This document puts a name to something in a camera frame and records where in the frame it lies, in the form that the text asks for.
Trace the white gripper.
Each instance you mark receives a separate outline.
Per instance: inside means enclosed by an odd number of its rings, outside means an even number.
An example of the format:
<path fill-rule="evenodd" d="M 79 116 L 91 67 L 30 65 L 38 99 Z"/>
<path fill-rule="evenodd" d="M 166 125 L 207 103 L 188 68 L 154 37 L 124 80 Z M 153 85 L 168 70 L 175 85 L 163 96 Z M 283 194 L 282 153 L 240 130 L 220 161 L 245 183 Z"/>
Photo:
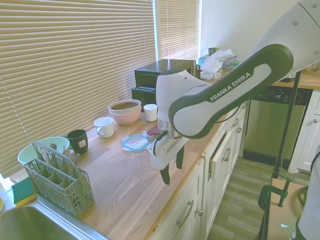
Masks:
<path fill-rule="evenodd" d="M 175 159 L 176 167 L 182 169 L 184 160 L 185 144 L 187 138 L 173 138 L 164 136 L 159 141 L 155 141 L 151 151 L 151 165 L 153 168 L 159 169 L 163 182 L 170 184 L 169 163 Z"/>

